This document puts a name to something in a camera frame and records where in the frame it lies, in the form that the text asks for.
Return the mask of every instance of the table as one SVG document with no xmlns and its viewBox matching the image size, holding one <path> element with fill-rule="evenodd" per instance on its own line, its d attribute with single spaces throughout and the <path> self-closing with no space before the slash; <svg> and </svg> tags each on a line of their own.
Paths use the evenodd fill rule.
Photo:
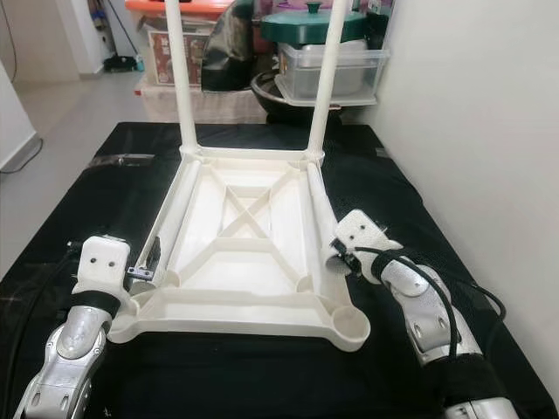
<svg viewBox="0 0 559 419">
<path fill-rule="evenodd" d="M 304 148 L 307 127 L 197 126 L 205 146 Z M 93 234 L 126 238 L 135 260 L 180 161 L 177 124 L 121 123 L 97 155 L 154 154 L 148 166 L 85 170 L 0 283 L 0 354 L 6 354 L 31 295 L 66 251 L 68 240 Z M 473 280 L 425 210 L 421 196 L 367 126 L 330 121 L 322 172 L 338 219 L 359 208 L 387 234 L 418 252 L 451 289 L 483 347 L 495 312 L 455 278 Z M 13 386 L 15 404 L 42 365 L 50 331 L 60 323 L 77 264 L 52 278 L 26 328 Z M 386 290 L 348 278 L 355 305 L 371 335 L 347 354 L 318 338 L 145 333 L 109 344 L 93 379 L 87 418 L 154 417 L 437 417 L 423 388 L 422 370 L 404 330 L 402 314 Z M 6 371 L 0 357 L 0 377 Z M 545 387 L 502 327 L 492 361 L 515 404 L 532 418 L 557 417 Z M 3 391 L 4 379 L 0 381 Z"/>
</svg>

